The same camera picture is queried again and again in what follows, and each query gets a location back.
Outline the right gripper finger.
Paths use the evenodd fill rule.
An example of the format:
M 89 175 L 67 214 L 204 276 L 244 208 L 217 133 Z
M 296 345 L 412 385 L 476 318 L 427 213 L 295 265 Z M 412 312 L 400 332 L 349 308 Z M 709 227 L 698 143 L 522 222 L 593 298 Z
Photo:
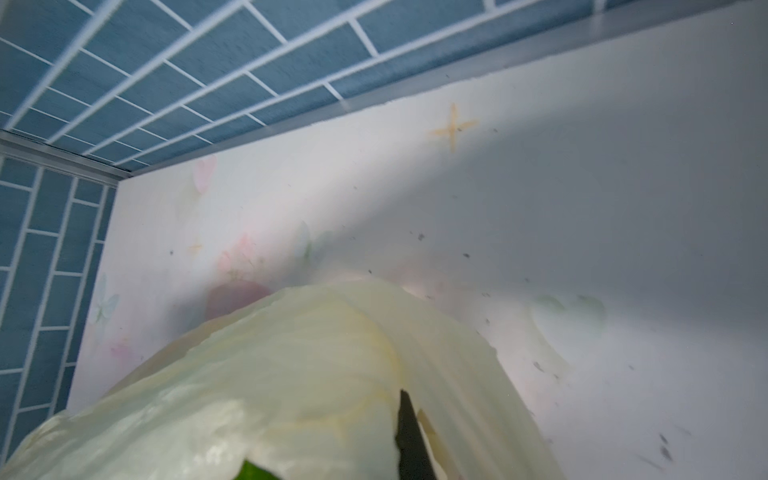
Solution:
M 437 479 L 413 404 L 405 390 L 400 391 L 395 443 L 400 454 L 398 462 L 400 480 Z

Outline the yellowish plastic fruit-print bag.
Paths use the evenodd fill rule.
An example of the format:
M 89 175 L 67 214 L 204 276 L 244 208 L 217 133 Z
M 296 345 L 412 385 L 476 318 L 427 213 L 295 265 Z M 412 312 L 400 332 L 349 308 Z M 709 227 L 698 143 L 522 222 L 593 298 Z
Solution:
M 5 479 L 399 479 L 400 391 L 439 479 L 559 479 L 493 347 L 376 279 L 286 288 L 30 432 Z

